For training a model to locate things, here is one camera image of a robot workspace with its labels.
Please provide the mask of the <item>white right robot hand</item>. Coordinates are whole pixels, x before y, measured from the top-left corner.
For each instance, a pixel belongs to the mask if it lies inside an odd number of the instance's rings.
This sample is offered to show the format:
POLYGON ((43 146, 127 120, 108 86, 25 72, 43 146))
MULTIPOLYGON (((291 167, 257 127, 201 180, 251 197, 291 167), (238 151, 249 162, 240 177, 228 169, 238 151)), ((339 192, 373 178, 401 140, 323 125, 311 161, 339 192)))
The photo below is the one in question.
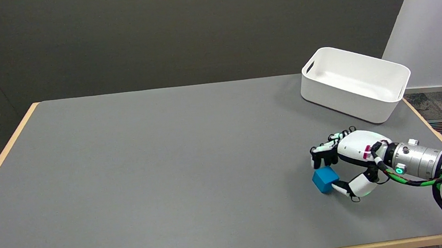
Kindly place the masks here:
POLYGON ((325 143, 310 148, 313 183, 323 194, 336 191, 353 202, 359 201, 381 184, 378 176, 380 169, 372 155, 372 148, 378 142, 389 144, 391 140, 379 133, 357 130, 353 126, 329 135, 325 143), (365 167, 366 170, 352 180, 343 181, 331 168, 339 161, 365 167))

